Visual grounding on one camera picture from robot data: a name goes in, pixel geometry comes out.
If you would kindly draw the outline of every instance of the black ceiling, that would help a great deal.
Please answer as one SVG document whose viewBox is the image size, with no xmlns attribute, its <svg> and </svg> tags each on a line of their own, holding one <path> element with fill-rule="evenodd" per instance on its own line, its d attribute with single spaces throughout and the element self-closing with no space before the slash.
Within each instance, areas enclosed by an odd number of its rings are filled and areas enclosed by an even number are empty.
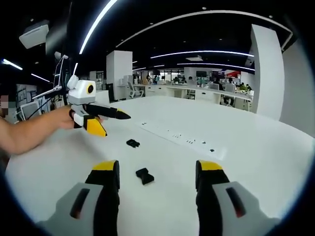
<svg viewBox="0 0 315 236">
<path fill-rule="evenodd" d="M 78 61 L 78 74 L 87 74 L 91 70 L 106 70 L 106 55 L 113 50 L 133 51 L 135 69 L 165 64 L 165 68 L 179 67 L 177 63 L 189 63 L 187 57 L 202 56 L 202 63 L 220 63 L 245 66 L 247 57 L 231 54 L 187 54 L 150 59 L 152 56 L 183 51 L 220 50 L 249 53 L 251 48 L 251 25 L 258 24 L 274 29 L 283 44 L 289 33 L 267 21 L 236 14 L 204 14 L 174 20 L 149 29 L 132 38 L 120 47 L 122 40 L 138 31 L 183 14 L 207 10 L 236 10 L 269 17 L 286 25 L 285 14 L 271 2 L 257 3 L 243 1 L 208 0 L 117 0 L 93 32 L 84 52 L 78 55 L 84 38 L 95 18 L 109 0 L 75 0 L 72 3 L 66 53 L 73 61 Z M 8 5 L 5 34 L 1 44 L 1 58 L 6 58 L 23 71 L 6 68 L 2 65 L 0 81 L 16 78 L 28 84 L 45 85 L 46 82 L 30 76 L 37 74 L 47 80 L 53 80 L 54 61 L 45 56 L 45 45 L 25 49 L 18 37 L 23 30 L 36 22 L 47 19 L 50 27 L 62 16 L 70 5 L 68 0 L 23 1 Z"/>
</svg>

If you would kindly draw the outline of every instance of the ceiling light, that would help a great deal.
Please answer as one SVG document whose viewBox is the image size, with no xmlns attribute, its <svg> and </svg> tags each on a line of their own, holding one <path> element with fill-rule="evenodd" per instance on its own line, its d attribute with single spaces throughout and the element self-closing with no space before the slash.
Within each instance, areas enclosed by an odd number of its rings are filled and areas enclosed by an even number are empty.
<svg viewBox="0 0 315 236">
<path fill-rule="evenodd" d="M 241 67 L 241 66 L 236 66 L 236 65 L 215 64 L 215 63 L 178 63 L 177 65 L 221 65 L 221 66 L 236 67 L 236 68 L 255 71 L 254 69 L 250 69 L 246 67 Z"/>
<path fill-rule="evenodd" d="M 101 19 L 104 17 L 104 15 L 109 11 L 109 9 L 117 2 L 117 0 L 110 0 L 109 3 L 107 3 L 107 5 L 103 8 L 103 10 L 100 12 L 100 14 L 98 15 L 98 17 L 96 18 L 96 20 L 94 21 L 93 25 L 91 26 L 87 36 L 84 39 L 84 42 L 82 44 L 81 50 L 79 54 L 83 53 L 83 50 L 85 48 L 85 46 L 88 43 L 88 40 L 90 39 L 93 31 L 95 30 L 96 26 L 98 25 L 98 23 L 101 21 Z"/>
<path fill-rule="evenodd" d="M 228 51 L 191 51 L 191 52 L 169 53 L 169 54 L 151 57 L 151 59 L 165 57 L 165 56 L 171 56 L 171 55 L 185 54 L 185 53 L 230 53 L 230 54 L 243 55 L 243 56 L 248 56 L 248 57 L 254 56 L 252 54 L 247 54 L 247 53 L 237 53 L 237 52 L 228 52 Z"/>
<path fill-rule="evenodd" d="M 75 66 L 74 66 L 73 74 L 75 74 L 75 71 L 76 71 L 76 69 L 77 69 L 77 66 L 78 66 L 78 63 L 76 63 Z"/>
<path fill-rule="evenodd" d="M 37 78 L 39 78 L 39 79 L 41 79 L 41 80 L 44 80 L 44 81 L 50 82 L 49 80 L 45 80 L 45 79 L 43 79 L 43 78 L 39 77 L 38 75 L 34 75 L 34 74 L 31 74 L 31 75 L 33 75 L 33 76 L 35 76 L 35 77 L 37 77 Z"/>
<path fill-rule="evenodd" d="M 21 67 L 19 67 L 18 65 L 14 64 L 14 63 L 12 63 L 12 62 L 10 62 L 10 61 L 8 61 L 7 59 L 3 59 L 2 61 L 3 61 L 3 63 L 6 64 L 6 65 L 11 65 L 11 66 L 13 66 L 13 67 L 15 67 L 15 68 L 17 68 L 17 69 L 19 69 L 19 70 L 23 70 L 23 68 L 21 68 Z"/>
<path fill-rule="evenodd" d="M 143 68 L 138 68 L 138 69 L 135 69 L 135 70 L 143 70 L 143 69 L 145 69 L 146 67 L 143 67 Z"/>
</svg>

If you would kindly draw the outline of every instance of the white pillar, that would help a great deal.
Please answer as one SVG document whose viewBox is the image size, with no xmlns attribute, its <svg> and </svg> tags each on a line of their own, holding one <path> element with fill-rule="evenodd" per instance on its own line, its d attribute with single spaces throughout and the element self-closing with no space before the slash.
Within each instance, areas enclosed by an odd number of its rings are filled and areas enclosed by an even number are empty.
<svg viewBox="0 0 315 236">
<path fill-rule="evenodd" d="M 279 120 L 284 102 L 284 62 L 277 33 L 252 25 L 251 38 L 255 56 L 252 111 Z"/>
<path fill-rule="evenodd" d="M 113 83 L 115 100 L 126 97 L 125 88 L 119 87 L 125 75 L 132 75 L 132 52 L 112 51 L 106 57 L 106 82 Z"/>
</svg>

